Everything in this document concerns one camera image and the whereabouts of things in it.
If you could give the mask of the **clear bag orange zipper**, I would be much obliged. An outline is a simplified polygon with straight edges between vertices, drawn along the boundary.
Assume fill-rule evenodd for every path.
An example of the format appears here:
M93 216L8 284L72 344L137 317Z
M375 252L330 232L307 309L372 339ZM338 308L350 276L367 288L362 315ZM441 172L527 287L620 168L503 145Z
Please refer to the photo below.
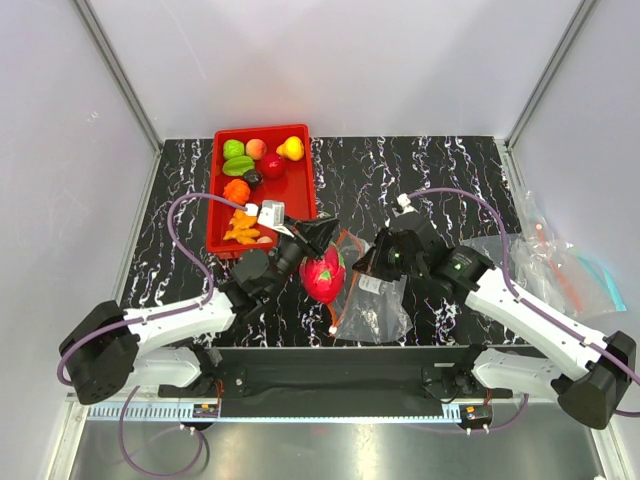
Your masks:
M344 262L345 281L334 301L329 334L335 339L376 345L406 337L413 322L402 306L406 278L386 282L353 269L369 244L342 230L335 242Z

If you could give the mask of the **pink dragon fruit toy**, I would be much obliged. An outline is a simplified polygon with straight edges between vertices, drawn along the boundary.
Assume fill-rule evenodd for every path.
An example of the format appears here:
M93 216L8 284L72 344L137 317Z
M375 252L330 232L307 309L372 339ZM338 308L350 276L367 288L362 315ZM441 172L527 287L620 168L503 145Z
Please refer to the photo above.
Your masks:
M345 262L337 245L331 242L320 258L305 257L299 266L299 276L313 299L323 304L332 303L346 279Z

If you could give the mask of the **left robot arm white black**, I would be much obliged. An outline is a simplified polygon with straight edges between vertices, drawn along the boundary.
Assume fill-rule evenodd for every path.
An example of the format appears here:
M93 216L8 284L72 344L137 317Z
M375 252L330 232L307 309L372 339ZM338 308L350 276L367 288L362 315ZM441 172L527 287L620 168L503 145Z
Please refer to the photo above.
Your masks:
M338 219L287 217L276 247L250 249L210 299L189 299L128 319L113 301L98 304L60 344L63 368L78 400L92 405L118 393L144 353L202 333L248 324L272 308L285 283L306 258L329 247Z

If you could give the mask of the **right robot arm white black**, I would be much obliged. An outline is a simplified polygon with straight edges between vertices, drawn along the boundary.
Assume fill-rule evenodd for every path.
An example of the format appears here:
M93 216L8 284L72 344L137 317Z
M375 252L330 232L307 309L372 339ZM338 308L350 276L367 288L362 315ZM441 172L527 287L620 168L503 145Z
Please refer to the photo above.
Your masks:
M386 282L416 278L428 293L450 296L492 318L540 352L528 357L471 348L453 374L463 395L484 389L532 394L556 401L574 420L602 430L632 383L633 338L622 331L605 335L559 313L477 250L448 247L415 211L381 229L353 268Z

